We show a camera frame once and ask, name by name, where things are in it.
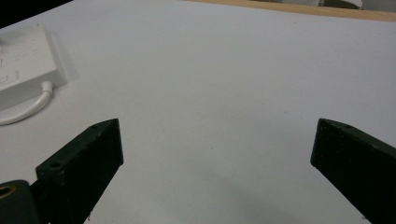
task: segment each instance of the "white charger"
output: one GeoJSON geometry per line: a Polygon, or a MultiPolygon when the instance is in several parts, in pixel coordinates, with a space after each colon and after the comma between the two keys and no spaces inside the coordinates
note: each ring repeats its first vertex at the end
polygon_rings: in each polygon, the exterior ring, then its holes
{"type": "Polygon", "coordinates": [[[0,34],[0,110],[41,94],[25,111],[0,117],[0,125],[30,117],[50,100],[52,89],[66,83],[55,47],[41,24],[0,34]]]}

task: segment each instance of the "white tabletop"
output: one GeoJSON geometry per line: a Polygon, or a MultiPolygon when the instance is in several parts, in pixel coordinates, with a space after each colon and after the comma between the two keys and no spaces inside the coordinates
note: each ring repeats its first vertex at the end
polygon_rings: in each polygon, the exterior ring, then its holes
{"type": "Polygon", "coordinates": [[[0,32],[37,22],[69,83],[0,127],[0,182],[33,183],[85,128],[119,118],[125,163],[89,223],[368,223],[309,159],[319,118],[396,146],[396,23],[76,0],[0,32]]]}

